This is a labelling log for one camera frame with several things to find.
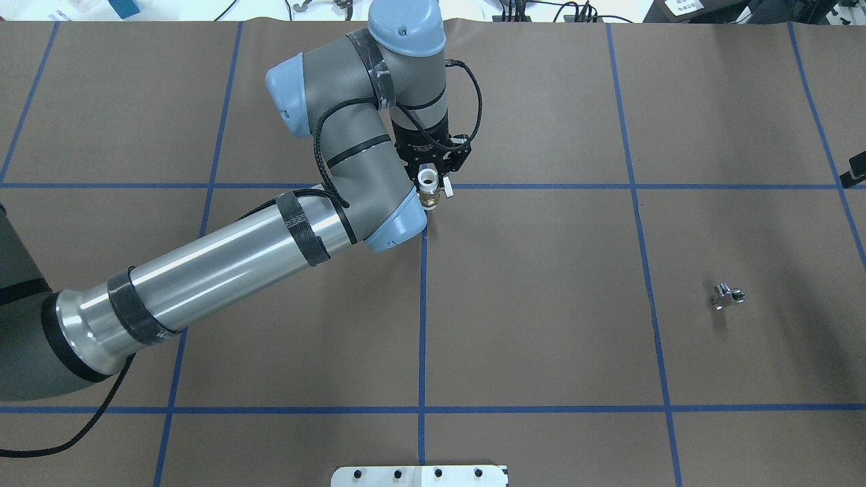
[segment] white bracket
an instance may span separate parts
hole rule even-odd
[[[341,467],[331,487],[508,487],[505,465]]]

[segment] black clamp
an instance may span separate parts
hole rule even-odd
[[[381,49],[378,48],[378,42],[370,34],[370,30],[354,30],[346,34],[346,37],[352,41],[352,46],[355,47],[358,57],[361,58],[367,69],[367,76],[370,77],[370,83],[373,85],[373,93],[378,98],[376,109],[385,110],[396,105],[397,94],[394,92],[394,80],[391,78],[391,71],[385,63]]]
[[[130,267],[108,278],[108,301],[120,324],[132,338],[145,345],[155,345],[179,334],[179,331],[164,327],[147,310],[132,285],[130,272],[133,269]]]
[[[430,144],[427,152],[410,152],[408,153],[409,155],[404,157],[403,154],[400,153],[405,151],[405,149],[400,146],[396,147],[397,153],[401,155],[400,159],[406,162],[406,173],[409,174],[409,179],[415,183],[415,186],[418,185],[417,176],[422,165],[432,164],[436,168],[436,172],[439,173],[439,185],[442,185],[443,178],[447,176],[449,172],[460,171],[460,168],[463,167],[463,163],[466,162],[466,158],[469,157],[469,154],[472,152],[472,144],[469,143],[469,135],[466,133],[452,135],[448,140],[444,141],[442,145],[450,148],[459,147],[459,149],[444,151],[439,147]]]
[[[851,164],[851,170],[839,176],[845,189],[866,181],[866,151],[848,159],[848,162]]]
[[[327,262],[331,256],[327,253],[321,237],[313,232],[313,227],[310,226],[310,221],[298,198],[291,192],[284,192],[274,201],[280,210],[282,221],[310,267]]]

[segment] metal fitting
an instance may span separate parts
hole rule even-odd
[[[418,171],[418,198],[426,211],[439,204],[439,173],[429,167]]]
[[[717,297],[713,298],[711,303],[716,311],[722,311],[724,308],[733,306],[734,304],[740,304],[746,300],[746,293],[744,293],[742,289],[731,289],[724,282],[716,286],[714,289]]]

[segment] cable connector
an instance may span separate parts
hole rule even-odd
[[[848,159],[848,162],[851,165],[851,170],[839,176],[842,187],[845,189],[866,181],[866,151]]]

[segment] silver aluminum tube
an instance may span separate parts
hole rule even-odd
[[[351,245],[326,198],[299,198],[328,254]],[[164,327],[179,332],[231,303],[308,267],[276,205],[136,267],[132,284],[148,311]],[[107,283],[86,291],[65,289],[58,296],[61,328],[90,367],[117,373],[125,358],[145,345],[123,328],[108,301]]]

